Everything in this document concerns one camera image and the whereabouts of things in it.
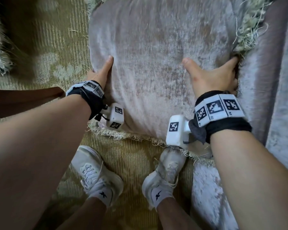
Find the forearm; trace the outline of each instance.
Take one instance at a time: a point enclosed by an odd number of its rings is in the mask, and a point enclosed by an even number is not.
[[[239,228],[288,229],[288,170],[247,131],[219,131],[211,147]]]
[[[81,142],[90,113],[80,95],[70,95],[0,124],[1,227],[3,222],[15,229],[34,226]],[[8,222],[6,216],[12,216]]]

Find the sock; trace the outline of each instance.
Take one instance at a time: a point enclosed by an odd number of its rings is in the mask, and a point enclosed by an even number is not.
[[[88,198],[96,197],[100,199],[100,201],[102,201],[108,208],[111,203],[112,196],[113,196],[113,192],[111,188],[103,186],[100,189],[94,191],[92,194],[90,194]]]
[[[173,193],[169,191],[169,188],[165,188],[162,186],[157,186],[156,188],[153,188],[151,190],[151,199],[153,200],[154,207],[157,208],[157,206],[160,204],[160,202],[167,198],[167,197],[174,197]]]

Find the sneaker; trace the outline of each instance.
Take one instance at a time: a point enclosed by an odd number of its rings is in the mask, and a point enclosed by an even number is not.
[[[81,184],[88,196],[104,186],[109,187],[112,190],[111,206],[122,194],[123,180],[105,167],[99,153],[91,147],[80,145],[72,159],[72,165],[81,175]]]
[[[178,174],[181,171],[187,157],[180,150],[167,147],[160,155],[159,164],[155,171],[149,174],[142,185],[142,193],[149,203],[149,209],[154,208],[151,197],[153,188],[162,186],[168,193],[172,194],[177,186]]]

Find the hand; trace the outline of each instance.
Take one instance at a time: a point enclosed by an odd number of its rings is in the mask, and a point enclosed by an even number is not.
[[[104,90],[108,78],[108,73],[113,65],[113,61],[114,58],[112,56],[109,56],[102,69],[100,69],[96,73],[92,70],[89,70],[87,72],[88,77],[86,80],[97,81],[100,84],[101,88]]]
[[[192,87],[196,97],[212,90],[228,90],[236,95],[238,80],[235,79],[235,66],[239,59],[237,57],[227,61],[220,68],[206,71],[201,69],[190,58],[184,58],[182,64],[187,69],[192,79]]]

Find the sneaker logo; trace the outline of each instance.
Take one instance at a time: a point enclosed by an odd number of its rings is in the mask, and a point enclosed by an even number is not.
[[[107,196],[105,195],[104,192],[101,192],[100,194],[103,196],[103,198],[105,198],[105,197],[107,198]]]
[[[158,194],[156,194],[156,201],[158,200],[158,197],[160,197],[160,195],[159,195],[159,194],[160,194],[160,192],[161,192],[161,191],[162,191],[162,190],[160,190],[160,191],[159,191],[159,193],[158,193]]]

